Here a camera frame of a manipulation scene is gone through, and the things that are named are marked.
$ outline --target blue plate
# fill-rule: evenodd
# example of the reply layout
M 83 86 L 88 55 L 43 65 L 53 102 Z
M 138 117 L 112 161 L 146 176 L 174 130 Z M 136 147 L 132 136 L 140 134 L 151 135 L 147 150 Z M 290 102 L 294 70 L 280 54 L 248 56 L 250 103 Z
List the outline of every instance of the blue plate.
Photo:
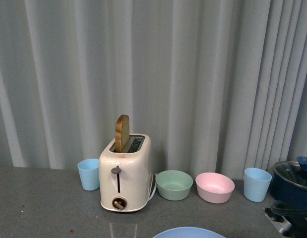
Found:
M 307 157 L 305 156 L 299 156 L 297 157 L 297 160 L 300 164 L 300 167 L 303 171 L 307 172 Z
M 218 233 L 198 227 L 177 227 L 160 234 L 154 238 L 225 238 Z

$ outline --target white curtain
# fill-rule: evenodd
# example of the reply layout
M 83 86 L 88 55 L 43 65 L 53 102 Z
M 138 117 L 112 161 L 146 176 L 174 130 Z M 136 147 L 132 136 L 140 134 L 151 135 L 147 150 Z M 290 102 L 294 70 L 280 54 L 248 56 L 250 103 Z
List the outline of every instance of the white curtain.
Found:
M 0 0 L 0 165 L 76 169 L 121 114 L 155 172 L 307 156 L 307 0 Z

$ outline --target countertop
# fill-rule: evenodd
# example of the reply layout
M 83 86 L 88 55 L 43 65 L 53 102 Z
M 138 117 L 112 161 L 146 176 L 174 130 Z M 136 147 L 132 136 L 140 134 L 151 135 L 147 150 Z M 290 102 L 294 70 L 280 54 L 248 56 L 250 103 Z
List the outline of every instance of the countertop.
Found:
M 226 238 L 284 238 L 264 215 L 274 201 L 244 197 L 242 180 L 223 204 L 188 197 L 168 201 L 156 191 L 140 211 L 115 213 L 100 205 L 100 190 L 85 191 L 78 171 L 0 166 L 0 238 L 152 238 L 175 227 L 200 227 Z

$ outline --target toaster knob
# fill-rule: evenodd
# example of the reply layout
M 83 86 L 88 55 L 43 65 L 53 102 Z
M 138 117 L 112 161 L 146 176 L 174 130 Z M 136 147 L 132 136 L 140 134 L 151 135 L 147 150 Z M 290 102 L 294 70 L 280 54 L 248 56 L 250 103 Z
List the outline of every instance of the toaster knob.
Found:
M 121 171 L 122 170 L 119 168 L 119 166 L 112 168 L 112 173 L 115 175 L 120 174 Z
M 127 206 L 127 201 L 126 201 L 126 199 L 123 198 L 123 197 L 115 197 L 115 198 L 113 199 L 112 204 L 113 204 L 113 207 L 114 207 L 115 209 L 121 211 L 121 210 L 123 210 L 124 208 L 126 208 L 126 206 Z

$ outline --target plastic bowl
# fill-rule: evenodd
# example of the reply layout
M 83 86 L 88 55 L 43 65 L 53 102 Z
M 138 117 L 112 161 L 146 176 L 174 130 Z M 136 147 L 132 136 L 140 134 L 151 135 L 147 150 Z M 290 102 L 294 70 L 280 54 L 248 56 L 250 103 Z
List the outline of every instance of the plastic bowl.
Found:
M 166 170 L 155 178 L 160 195 L 171 201 L 179 201 L 186 198 L 193 185 L 190 175 L 177 170 Z
M 207 202 L 227 202 L 235 189 L 234 182 L 218 173 L 202 173 L 195 179 L 198 195 Z
M 161 232 L 154 238 L 225 238 L 218 233 L 198 227 L 177 227 Z
M 299 156 L 297 157 L 297 160 L 300 164 L 300 167 L 303 171 L 307 172 L 307 157 L 305 156 Z

